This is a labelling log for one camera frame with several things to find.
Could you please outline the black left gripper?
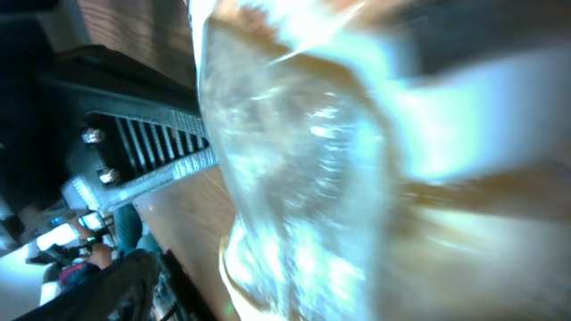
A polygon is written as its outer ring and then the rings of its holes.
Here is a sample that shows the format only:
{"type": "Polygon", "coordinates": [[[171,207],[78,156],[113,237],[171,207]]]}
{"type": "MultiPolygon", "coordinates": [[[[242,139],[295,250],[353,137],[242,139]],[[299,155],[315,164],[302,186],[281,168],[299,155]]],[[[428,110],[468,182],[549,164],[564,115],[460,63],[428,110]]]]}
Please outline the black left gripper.
{"type": "Polygon", "coordinates": [[[196,94],[123,53],[57,53],[32,17],[1,23],[1,205],[115,210],[210,169],[196,94]]]}

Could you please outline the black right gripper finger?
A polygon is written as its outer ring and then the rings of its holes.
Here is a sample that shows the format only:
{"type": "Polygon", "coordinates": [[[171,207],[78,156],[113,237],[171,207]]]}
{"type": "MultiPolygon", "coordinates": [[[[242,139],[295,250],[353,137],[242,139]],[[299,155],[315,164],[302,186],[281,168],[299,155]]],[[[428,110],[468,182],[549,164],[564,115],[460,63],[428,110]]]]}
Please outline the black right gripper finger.
{"type": "Polygon", "coordinates": [[[17,321],[147,320],[159,279],[154,253],[136,250],[17,321]]]}

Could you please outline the clear brown snack bag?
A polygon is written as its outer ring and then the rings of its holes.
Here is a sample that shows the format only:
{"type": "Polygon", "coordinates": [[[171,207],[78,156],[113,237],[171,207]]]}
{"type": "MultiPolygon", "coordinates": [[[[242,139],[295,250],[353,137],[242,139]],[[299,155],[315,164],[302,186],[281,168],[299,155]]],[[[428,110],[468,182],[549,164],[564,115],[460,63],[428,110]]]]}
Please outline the clear brown snack bag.
{"type": "Polygon", "coordinates": [[[569,2],[188,11],[240,318],[569,319],[569,2]]]}

